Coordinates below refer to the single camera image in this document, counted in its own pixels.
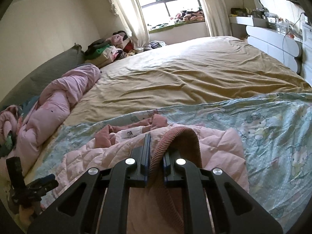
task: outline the beige curtain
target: beige curtain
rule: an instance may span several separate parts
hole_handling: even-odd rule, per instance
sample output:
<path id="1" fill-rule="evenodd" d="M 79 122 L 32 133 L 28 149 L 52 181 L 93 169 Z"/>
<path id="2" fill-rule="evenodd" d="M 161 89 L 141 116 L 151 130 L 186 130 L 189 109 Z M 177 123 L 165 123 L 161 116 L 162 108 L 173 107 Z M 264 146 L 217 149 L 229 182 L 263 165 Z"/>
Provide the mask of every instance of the beige curtain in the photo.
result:
<path id="1" fill-rule="evenodd" d="M 224 0 L 200 0 L 211 37 L 232 36 Z"/>
<path id="2" fill-rule="evenodd" d="M 138 0 L 113 0 L 113 3 L 134 48 L 138 49 L 148 45 L 149 31 Z"/>

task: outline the metal pivot bolt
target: metal pivot bolt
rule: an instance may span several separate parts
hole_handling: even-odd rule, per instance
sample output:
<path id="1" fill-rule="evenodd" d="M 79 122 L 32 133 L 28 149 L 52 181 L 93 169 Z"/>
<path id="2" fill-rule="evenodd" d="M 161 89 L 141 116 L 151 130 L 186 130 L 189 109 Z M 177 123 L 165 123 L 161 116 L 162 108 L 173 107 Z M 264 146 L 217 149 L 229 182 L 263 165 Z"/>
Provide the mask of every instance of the metal pivot bolt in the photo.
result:
<path id="1" fill-rule="evenodd" d="M 95 174 L 97 174 L 98 173 L 98 169 L 97 168 L 90 168 L 89 170 L 88 170 L 88 173 L 90 174 L 90 175 L 95 175 Z"/>
<path id="2" fill-rule="evenodd" d="M 222 170 L 220 168 L 214 168 L 213 169 L 213 174 L 215 175 L 221 175 L 222 174 Z"/>
<path id="3" fill-rule="evenodd" d="M 132 159 L 132 158 L 126 159 L 126 164 L 132 165 L 134 163 L 135 163 L 135 159 Z"/>
<path id="4" fill-rule="evenodd" d="M 176 163 L 177 163 L 178 165 L 184 165 L 184 164 L 186 163 L 186 161 L 185 161 L 185 159 L 177 159 L 177 160 L 176 160 Z"/>

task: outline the blue cartoon blanket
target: blue cartoon blanket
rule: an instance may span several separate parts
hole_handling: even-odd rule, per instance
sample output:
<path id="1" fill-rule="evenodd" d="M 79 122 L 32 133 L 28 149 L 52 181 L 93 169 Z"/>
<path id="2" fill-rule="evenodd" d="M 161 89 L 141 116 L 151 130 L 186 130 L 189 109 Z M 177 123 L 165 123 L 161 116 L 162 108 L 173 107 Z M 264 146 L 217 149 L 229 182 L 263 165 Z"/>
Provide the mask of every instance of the blue cartoon blanket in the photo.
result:
<path id="1" fill-rule="evenodd" d="M 312 193 L 312 94 L 278 93 L 176 105 L 63 127 L 35 178 L 53 173 L 64 154 L 86 144 L 105 125 L 130 124 L 153 113 L 179 124 L 235 128 L 244 145 L 250 195 L 277 219 L 285 233 L 296 222 Z"/>

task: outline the pillow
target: pillow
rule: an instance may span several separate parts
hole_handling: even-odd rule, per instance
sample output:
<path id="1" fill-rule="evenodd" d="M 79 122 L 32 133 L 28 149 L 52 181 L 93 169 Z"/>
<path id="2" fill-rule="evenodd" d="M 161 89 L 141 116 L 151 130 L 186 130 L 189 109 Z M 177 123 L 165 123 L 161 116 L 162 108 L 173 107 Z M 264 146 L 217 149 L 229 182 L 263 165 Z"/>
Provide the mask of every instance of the pillow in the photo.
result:
<path id="1" fill-rule="evenodd" d="M 84 61 L 82 47 L 75 44 L 22 79 L 0 102 L 0 110 L 9 105 L 20 105 L 33 96 L 39 96 L 50 82 L 60 78 L 67 71 L 79 67 Z"/>

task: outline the pink jacket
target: pink jacket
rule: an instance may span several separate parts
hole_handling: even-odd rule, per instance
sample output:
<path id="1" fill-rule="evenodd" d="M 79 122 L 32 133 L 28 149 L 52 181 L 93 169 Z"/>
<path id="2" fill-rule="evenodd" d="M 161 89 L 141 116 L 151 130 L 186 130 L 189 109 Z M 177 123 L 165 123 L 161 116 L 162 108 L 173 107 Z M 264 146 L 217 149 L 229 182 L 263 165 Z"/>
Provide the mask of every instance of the pink jacket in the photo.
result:
<path id="1" fill-rule="evenodd" d="M 64 122 L 74 105 L 92 88 L 100 75 L 96 66 L 86 64 L 68 71 L 43 90 L 19 130 L 16 148 L 8 156 L 0 158 L 2 177 L 9 180 L 6 159 L 13 156 L 20 157 L 23 175 L 29 171 L 39 157 L 41 145 Z M 16 121 L 11 115 L 1 113 L 0 121 L 0 126 L 3 126 L 0 131 L 7 130 L 7 127 L 16 128 Z"/>
<path id="2" fill-rule="evenodd" d="M 186 144 L 185 150 L 188 151 L 189 160 L 191 161 L 191 158 L 196 160 L 198 159 L 195 157 L 196 143 L 191 142 L 191 145 L 187 145 L 191 141 L 191 137 L 186 137 L 190 132 L 197 136 L 199 161 L 201 159 L 199 165 L 206 170 L 222 168 L 241 187 L 249 191 L 244 151 L 236 130 L 220 131 L 201 126 L 167 124 L 165 117 L 155 114 L 148 120 L 125 127 L 107 125 L 85 146 L 67 153 L 56 170 L 59 187 L 52 191 L 52 196 L 44 199 L 43 205 L 49 206 L 89 168 L 97 167 L 101 170 L 112 168 L 119 161 L 128 158 L 133 148 L 143 145 L 145 133 L 151 136 L 150 181 L 153 167 L 160 166 L 156 160 L 154 161 L 154 157 L 159 155 L 161 147 L 167 147 L 166 143 L 170 143 L 168 138 L 173 140 L 178 133 L 184 133 L 182 138 L 187 138 L 186 143 L 181 143 Z M 170 208 L 169 211 L 167 205 L 164 205 L 166 199 L 172 200 L 174 205 L 179 205 L 181 195 L 176 192 L 170 191 L 170 199 L 164 196 L 163 190 L 157 186 L 146 189 L 131 188 L 127 233 L 179 233 L 183 218 L 179 214 L 179 207 Z"/>

